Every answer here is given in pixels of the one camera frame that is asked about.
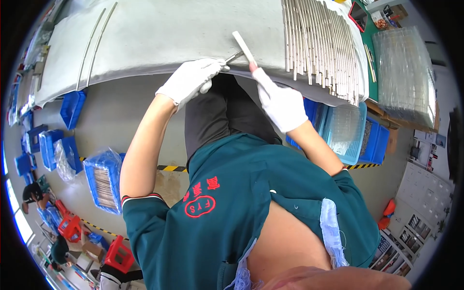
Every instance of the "yellow black hazard tape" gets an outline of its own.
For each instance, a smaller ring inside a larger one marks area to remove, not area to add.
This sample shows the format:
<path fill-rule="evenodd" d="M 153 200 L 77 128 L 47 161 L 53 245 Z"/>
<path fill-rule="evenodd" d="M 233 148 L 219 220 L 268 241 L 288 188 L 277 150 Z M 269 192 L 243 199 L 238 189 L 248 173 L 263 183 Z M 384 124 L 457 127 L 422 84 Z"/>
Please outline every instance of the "yellow black hazard tape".
<path fill-rule="evenodd" d="M 85 157 L 79 157 L 80 161 L 84 161 Z M 172 165 L 158 165 L 158 170 L 162 171 L 176 171 L 176 172 L 187 172 L 187 167 L 185 166 L 172 166 Z"/>
<path fill-rule="evenodd" d="M 86 224 L 88 224 L 88 225 L 90 225 L 90 226 L 92 226 L 92 227 L 94 227 L 94 228 L 96 228 L 96 229 L 98 229 L 98 230 L 100 230 L 100 231 L 102 231 L 102 232 L 108 233 L 108 234 L 110 234 L 110 235 L 112 235 L 112 236 L 115 236 L 115 237 L 118 236 L 118 235 L 116 235 L 116 234 L 114 234 L 114 233 L 112 233 L 112 232 L 109 232 L 109 231 L 107 231 L 107 230 L 104 230 L 104 229 L 102 229 L 102 228 L 96 226 L 96 225 L 93 225 L 93 224 L 89 223 L 88 221 L 86 221 L 86 220 L 84 220 L 84 219 L 81 219 L 81 221 L 83 221 L 84 223 L 86 223 Z"/>
<path fill-rule="evenodd" d="M 80 161 L 84 161 L 86 158 L 85 157 L 80 157 L 79 159 L 80 159 Z M 348 165 L 347 169 L 369 168 L 369 167 L 376 167 L 376 166 L 380 166 L 380 165 L 381 164 L 373 164 L 373 163 Z M 162 171 L 187 172 L 187 167 L 185 167 L 185 166 L 158 165 L 157 169 L 162 170 Z"/>
<path fill-rule="evenodd" d="M 369 168 L 369 167 L 376 167 L 376 166 L 380 166 L 380 165 L 381 164 L 373 164 L 373 163 L 348 165 L 347 169 Z"/>

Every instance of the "white glove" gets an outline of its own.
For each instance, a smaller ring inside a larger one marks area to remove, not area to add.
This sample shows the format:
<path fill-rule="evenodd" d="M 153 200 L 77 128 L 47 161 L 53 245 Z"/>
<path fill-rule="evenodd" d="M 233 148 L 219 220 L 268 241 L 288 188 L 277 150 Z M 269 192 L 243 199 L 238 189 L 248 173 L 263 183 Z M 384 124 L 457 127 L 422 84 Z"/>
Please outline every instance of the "white glove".
<path fill-rule="evenodd" d="M 282 133 L 292 131 L 308 119 L 299 91 L 279 88 L 262 68 L 251 75 L 258 82 L 259 99 L 264 111 Z"/>
<path fill-rule="evenodd" d="M 178 106 L 177 112 L 198 93 L 206 93 L 211 88 L 211 79 L 220 71 L 229 71 L 223 59 L 203 58 L 183 63 L 160 87 L 156 94 L 171 98 Z"/>

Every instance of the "concrete floor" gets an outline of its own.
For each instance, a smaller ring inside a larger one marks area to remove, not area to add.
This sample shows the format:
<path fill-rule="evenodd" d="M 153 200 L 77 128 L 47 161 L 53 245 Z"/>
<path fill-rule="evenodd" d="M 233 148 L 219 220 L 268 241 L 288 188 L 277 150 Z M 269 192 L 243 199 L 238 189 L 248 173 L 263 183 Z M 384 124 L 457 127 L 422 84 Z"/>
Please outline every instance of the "concrete floor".
<path fill-rule="evenodd" d="M 111 147 L 118 153 L 126 152 L 137 126 L 156 90 L 164 84 L 169 75 L 129 77 L 113 80 L 89 87 L 87 99 L 82 109 L 77 128 L 65 131 L 65 135 L 76 137 L 77 148 L 81 157 L 95 154 L 99 149 Z M 237 77 L 238 83 L 258 102 L 255 82 Z M 50 129 L 64 129 L 59 115 L 61 102 L 47 104 L 42 110 L 34 112 L 34 125 L 48 124 Z M 164 142 L 161 147 L 159 164 L 186 164 L 184 140 L 184 110 L 175 114 L 169 122 Z M 6 156 L 10 174 L 14 171 L 14 157 L 20 155 L 20 129 L 18 126 L 6 128 Z M 405 170 L 408 151 L 412 143 L 412 130 L 400 129 L 396 153 L 387 155 L 384 164 L 374 168 L 353 169 L 351 173 L 356 185 L 364 195 L 367 207 L 375 220 L 382 217 L 388 201 L 396 194 Z M 49 172 L 43 167 L 40 154 L 35 154 L 38 164 L 36 175 L 45 174 L 53 191 L 65 206 L 81 218 L 110 232 L 126 235 L 122 216 L 107 213 L 95 207 L 85 174 L 79 174 L 77 182 L 64 183 L 56 171 Z M 188 188 L 187 173 L 158 172 L 155 191 L 161 194 L 171 206 L 185 194 Z M 24 187 L 15 182 L 13 189 L 20 199 Z"/>

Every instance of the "hair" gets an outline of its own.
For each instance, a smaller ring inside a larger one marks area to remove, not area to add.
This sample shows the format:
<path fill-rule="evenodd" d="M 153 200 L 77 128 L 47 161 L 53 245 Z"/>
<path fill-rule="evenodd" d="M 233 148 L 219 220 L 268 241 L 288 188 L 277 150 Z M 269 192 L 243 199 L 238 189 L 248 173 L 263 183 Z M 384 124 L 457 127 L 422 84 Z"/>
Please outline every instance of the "hair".
<path fill-rule="evenodd" d="M 52 268 L 53 268 L 55 271 L 59 271 L 58 265 L 57 265 L 56 262 L 52 262 L 51 265 L 52 265 Z"/>
<path fill-rule="evenodd" d="M 21 204 L 21 210 L 23 211 L 23 214 L 28 214 L 29 213 L 29 212 L 26 213 L 26 209 L 25 209 L 26 206 L 27 206 L 27 203 L 25 203 L 25 202 L 23 202 Z"/>

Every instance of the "bundle of metal rods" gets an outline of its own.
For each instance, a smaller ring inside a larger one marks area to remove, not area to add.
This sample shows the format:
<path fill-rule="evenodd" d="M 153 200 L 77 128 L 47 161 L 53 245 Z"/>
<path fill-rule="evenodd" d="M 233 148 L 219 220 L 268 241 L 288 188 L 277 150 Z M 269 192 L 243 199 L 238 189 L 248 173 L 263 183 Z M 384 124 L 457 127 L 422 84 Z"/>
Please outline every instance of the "bundle of metal rods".
<path fill-rule="evenodd" d="M 358 69 L 345 19 L 317 0 L 282 0 L 286 70 L 358 106 Z"/>
<path fill-rule="evenodd" d="M 111 191 L 110 175 L 108 170 L 94 167 L 95 184 L 97 186 L 97 200 L 101 206 L 117 209 Z"/>

